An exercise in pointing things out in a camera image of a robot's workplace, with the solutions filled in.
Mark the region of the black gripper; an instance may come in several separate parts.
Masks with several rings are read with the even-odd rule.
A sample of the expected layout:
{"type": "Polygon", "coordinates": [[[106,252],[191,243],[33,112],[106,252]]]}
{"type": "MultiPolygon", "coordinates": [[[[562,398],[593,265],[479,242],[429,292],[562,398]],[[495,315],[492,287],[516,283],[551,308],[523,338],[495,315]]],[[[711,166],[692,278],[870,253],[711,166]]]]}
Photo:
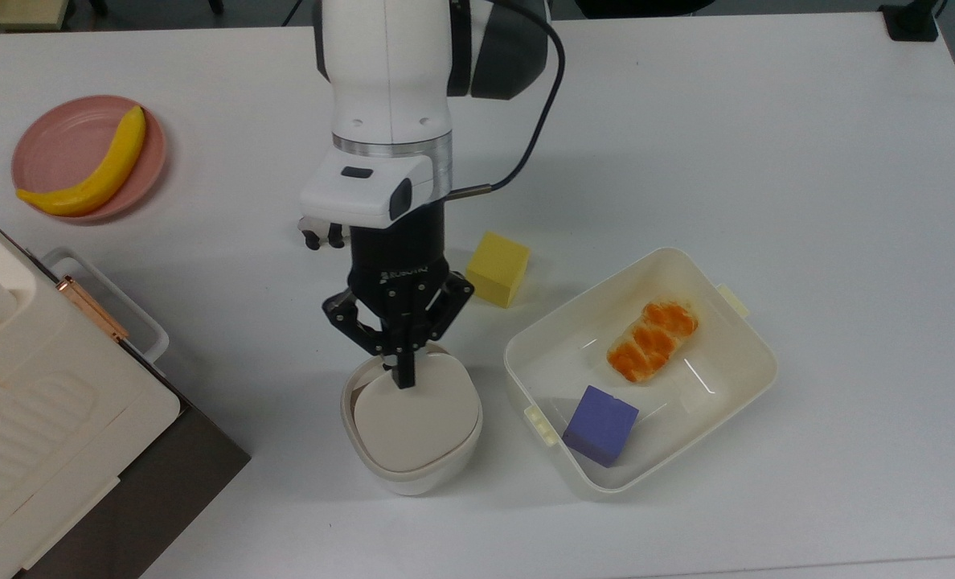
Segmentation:
{"type": "Polygon", "coordinates": [[[416,385],[416,353],[440,339],[473,296],[473,285],[459,272],[445,272],[440,280],[437,272],[431,272],[448,268],[445,202],[425,204],[388,228],[352,226],[349,231],[349,289],[327,298],[321,308],[331,326],[368,355],[378,356],[404,391],[416,385]],[[357,306],[358,299],[377,319],[388,322],[387,290],[400,290],[402,285],[414,285],[404,348],[401,336],[389,326],[377,330],[363,325],[357,306]]]}

